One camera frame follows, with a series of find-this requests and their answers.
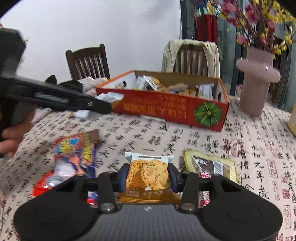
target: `chair backrest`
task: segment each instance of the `chair backrest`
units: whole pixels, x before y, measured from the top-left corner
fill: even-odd
[[[100,47],[85,48],[74,52],[67,50],[66,58],[72,80],[83,79],[87,76],[94,79],[102,77],[110,79],[104,44],[100,44]]]
[[[203,46],[182,45],[177,54],[173,72],[208,76]]]

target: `beige jacket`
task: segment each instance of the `beige jacket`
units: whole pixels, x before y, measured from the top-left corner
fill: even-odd
[[[163,51],[162,72],[172,72],[178,51],[183,44],[203,46],[207,59],[208,76],[220,78],[220,60],[217,45],[214,42],[202,42],[191,39],[171,39]]]

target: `tablecloth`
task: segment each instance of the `tablecloth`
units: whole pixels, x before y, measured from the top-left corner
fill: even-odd
[[[261,118],[250,118],[231,105],[221,132],[138,116],[110,114],[97,121],[69,119],[69,112],[53,112],[25,135],[15,157],[0,169],[0,240],[20,240],[13,227],[16,209],[31,200],[34,184],[54,165],[57,138],[81,131],[100,130],[97,174],[118,170],[124,152],[174,155],[174,165],[185,170],[183,150],[199,150],[236,162],[240,185],[274,203],[283,214],[277,241],[293,241],[296,234],[296,137],[289,131],[289,113],[265,106]]]

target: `red cardboard box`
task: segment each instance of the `red cardboard box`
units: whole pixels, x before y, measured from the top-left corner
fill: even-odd
[[[190,89],[197,84],[214,83],[214,100],[166,94],[155,91],[133,90],[138,76],[152,76],[164,86],[184,83]],[[125,81],[125,89],[115,89],[115,86]],[[99,84],[98,95],[115,92],[124,94],[123,100],[113,109],[113,112],[130,115],[147,115],[166,121],[197,126],[221,131],[229,107],[229,96],[221,79],[205,76],[194,76],[180,73],[148,72],[131,70]]]

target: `green pumpkin illustration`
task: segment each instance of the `green pumpkin illustration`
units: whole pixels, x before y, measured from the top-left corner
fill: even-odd
[[[194,118],[204,127],[218,124],[222,117],[222,110],[214,102],[204,102],[194,110]]]

